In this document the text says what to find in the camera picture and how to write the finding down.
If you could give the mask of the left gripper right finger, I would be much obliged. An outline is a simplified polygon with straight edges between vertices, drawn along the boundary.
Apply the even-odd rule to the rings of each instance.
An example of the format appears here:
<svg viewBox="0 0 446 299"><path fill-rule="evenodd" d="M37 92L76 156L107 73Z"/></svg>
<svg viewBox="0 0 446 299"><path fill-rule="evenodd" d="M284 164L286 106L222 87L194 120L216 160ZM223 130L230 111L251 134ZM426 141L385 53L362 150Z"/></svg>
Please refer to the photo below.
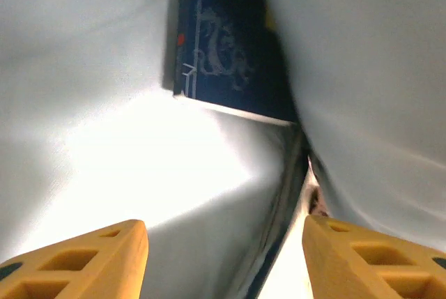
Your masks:
<svg viewBox="0 0 446 299"><path fill-rule="evenodd" d="M445 253L329 217L305 218L314 298L444 298Z"/></svg>

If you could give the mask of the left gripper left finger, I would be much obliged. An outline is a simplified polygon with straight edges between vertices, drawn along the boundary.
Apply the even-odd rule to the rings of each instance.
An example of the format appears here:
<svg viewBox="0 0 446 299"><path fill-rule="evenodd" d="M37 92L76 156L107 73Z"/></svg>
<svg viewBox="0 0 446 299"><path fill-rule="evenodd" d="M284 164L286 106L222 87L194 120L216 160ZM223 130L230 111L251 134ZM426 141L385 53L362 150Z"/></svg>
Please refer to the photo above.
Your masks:
<svg viewBox="0 0 446 299"><path fill-rule="evenodd" d="M138 298L148 259L141 220L126 220L1 264L2 298Z"/></svg>

